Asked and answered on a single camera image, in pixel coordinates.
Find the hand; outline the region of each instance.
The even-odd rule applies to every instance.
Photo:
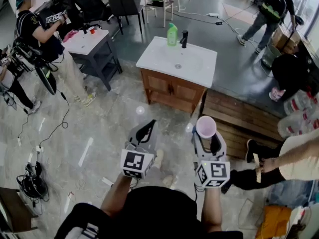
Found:
[[[275,170],[277,167],[276,159],[275,158],[262,158],[260,161],[260,171],[262,173],[268,173]]]

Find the faucet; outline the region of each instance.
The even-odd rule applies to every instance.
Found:
[[[181,43],[181,47],[185,49],[187,44],[188,31],[184,30],[182,33],[183,33],[183,38],[179,41],[179,43]]]

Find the gray floor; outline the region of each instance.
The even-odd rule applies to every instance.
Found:
[[[186,6],[186,11],[189,12],[219,12],[225,19],[227,16],[223,11],[223,2],[242,8],[249,5],[242,0],[182,0],[181,5]],[[43,144],[44,153],[39,156],[39,161],[43,164],[44,178],[49,185],[50,201],[42,203],[43,215],[33,221],[39,229],[20,234],[21,238],[53,238],[57,228],[75,204],[71,202],[67,212],[64,212],[70,192],[75,194],[74,202],[92,202],[99,207],[109,190],[109,186],[104,184],[101,178],[106,177],[115,181],[120,171],[121,149],[129,130],[146,119],[157,119],[159,122],[158,148],[163,149],[165,153],[161,168],[162,178],[173,175],[176,177],[175,188],[195,198],[194,151],[190,143],[191,135],[185,128],[188,123],[195,123],[198,111],[190,117],[187,113],[163,105],[147,105],[140,73],[135,67],[135,62],[153,36],[166,36],[167,28],[162,28],[161,19],[160,12],[158,18],[150,16],[149,25],[143,27],[143,35],[139,31],[137,16],[130,17],[130,26],[123,22],[124,35],[118,34],[115,37],[115,45],[124,72],[121,75],[117,74],[111,81],[111,92],[106,90],[99,79],[88,77],[86,84],[89,90],[96,90],[98,93],[97,99],[88,108],[74,102],[63,84],[58,84],[58,88],[65,92],[70,102],[70,113],[66,117],[69,128],[58,129],[52,138]],[[273,112],[280,112],[267,97],[269,89],[275,83],[261,71],[258,64],[252,66],[256,57],[252,55],[254,48],[250,44],[247,44],[246,48],[240,46],[235,33],[227,25],[216,26],[176,15],[174,23],[180,31],[189,31],[189,43],[218,52],[214,88],[251,102],[258,100],[258,105]],[[235,28],[248,28],[248,24],[235,19],[230,19],[229,23]],[[258,33],[256,39],[260,38],[261,34],[262,32]],[[32,73],[24,74],[20,82],[29,97],[37,96],[43,104],[38,113],[29,117],[19,146],[17,136],[26,121],[26,115],[21,109],[14,111],[4,102],[0,102],[0,141],[7,145],[4,166],[0,167],[0,186],[9,188],[18,187],[15,178],[24,173],[30,153],[33,153],[32,162],[35,163],[35,147],[61,122],[67,110],[67,104],[60,95],[51,96]],[[136,108],[139,106],[145,108],[145,114],[137,115]],[[43,118],[45,121],[39,131]],[[79,167],[78,161],[90,137],[94,142],[89,148],[83,166]],[[237,169],[254,167],[240,160],[231,160],[231,166]],[[241,230],[244,238],[254,238],[257,226],[262,220],[264,197],[267,194],[268,190],[245,192],[231,187],[221,198],[223,229]],[[203,195],[199,193],[199,218],[202,203]],[[41,211],[40,205],[37,205],[35,211]]]

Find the sleeve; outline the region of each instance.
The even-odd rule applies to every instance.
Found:
[[[207,239],[244,239],[244,235],[240,231],[220,231],[212,232],[206,235]]]
[[[286,3],[290,15],[295,15],[295,6],[293,0],[287,0]]]
[[[24,18],[21,18],[21,33],[23,35],[32,35],[33,32],[41,26],[36,15],[29,13]]]

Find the bathroom sink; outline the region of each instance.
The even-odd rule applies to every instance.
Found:
[[[155,36],[136,66],[172,75],[210,88],[214,78],[217,52],[199,46],[168,46],[167,39]]]

